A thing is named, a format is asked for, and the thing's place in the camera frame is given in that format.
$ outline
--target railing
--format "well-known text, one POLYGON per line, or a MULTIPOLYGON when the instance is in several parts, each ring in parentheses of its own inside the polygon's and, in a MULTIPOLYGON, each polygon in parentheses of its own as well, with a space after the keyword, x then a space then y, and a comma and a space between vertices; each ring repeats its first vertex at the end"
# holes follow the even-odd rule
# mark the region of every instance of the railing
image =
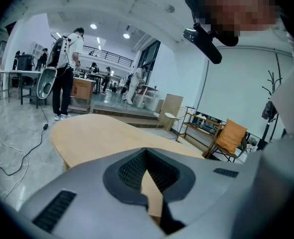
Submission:
POLYGON ((129 58, 125 58, 112 52, 100 50, 89 46, 83 46, 83 53, 94 57, 103 58, 128 67, 131 67, 133 63, 133 61, 129 58))

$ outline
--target wooden table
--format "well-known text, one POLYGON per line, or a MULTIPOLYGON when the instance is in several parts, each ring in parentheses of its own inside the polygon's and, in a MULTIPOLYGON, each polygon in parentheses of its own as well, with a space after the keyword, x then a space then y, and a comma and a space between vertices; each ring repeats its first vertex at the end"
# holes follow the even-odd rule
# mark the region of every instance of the wooden table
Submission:
MULTIPOLYGON (((66 168, 142 147, 160 148, 202 158, 199 153, 178 142, 98 114, 81 115, 58 122, 52 129, 51 140, 66 168)), ((148 213, 153 217, 160 217, 162 194, 148 172, 144 175, 142 187, 142 193, 148 197, 148 213)))

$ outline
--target wooden board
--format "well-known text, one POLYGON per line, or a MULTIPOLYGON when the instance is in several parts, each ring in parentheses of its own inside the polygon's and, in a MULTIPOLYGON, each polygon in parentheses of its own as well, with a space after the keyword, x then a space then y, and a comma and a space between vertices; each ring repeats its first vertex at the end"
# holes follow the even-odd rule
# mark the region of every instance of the wooden board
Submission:
POLYGON ((86 79, 74 78, 71 96, 76 98, 92 98, 94 82, 86 79))
POLYGON ((165 116, 165 113, 170 113, 174 116, 177 116, 182 99, 183 97, 167 94, 158 118, 158 120, 161 121, 161 124, 163 124, 164 128, 167 128, 168 126, 171 128, 174 123, 172 119, 169 119, 165 116))
MULTIPOLYGON (((68 167, 135 148, 161 148, 178 154, 202 158, 196 151, 160 136, 99 114, 88 114, 55 124, 51 140, 68 167)), ((160 217, 162 194, 148 173, 143 178, 148 213, 160 217)))

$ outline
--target white wall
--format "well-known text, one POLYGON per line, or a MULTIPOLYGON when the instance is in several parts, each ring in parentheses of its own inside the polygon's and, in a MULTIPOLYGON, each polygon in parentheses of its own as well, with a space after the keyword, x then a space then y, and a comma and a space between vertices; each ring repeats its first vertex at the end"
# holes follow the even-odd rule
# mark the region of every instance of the white wall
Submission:
MULTIPOLYGON (((261 117, 271 91, 268 70, 279 78, 278 64, 274 52, 256 49, 221 49, 222 62, 209 64, 206 84, 198 111, 220 120, 231 119, 244 126, 249 133, 262 138, 267 120, 261 117)), ((282 77, 289 74, 293 58, 279 54, 282 77)), ((271 124, 266 140, 270 138, 271 124)), ((274 139, 280 138, 283 130, 278 121, 274 139)))
POLYGON ((5 48, 2 69, 12 70, 15 53, 18 50, 26 54, 30 53, 33 42, 37 42, 48 50, 51 49, 53 41, 45 13, 26 17, 16 22, 5 48))
POLYGON ((183 97, 183 106, 193 106, 197 103, 196 97, 206 60, 203 53, 192 44, 176 51, 161 44, 149 85, 157 86, 159 99, 173 94, 183 97))
POLYGON ((102 49, 120 55, 122 57, 129 58, 131 60, 135 60, 136 58, 136 53, 132 52, 130 47, 110 40, 106 40, 102 49))

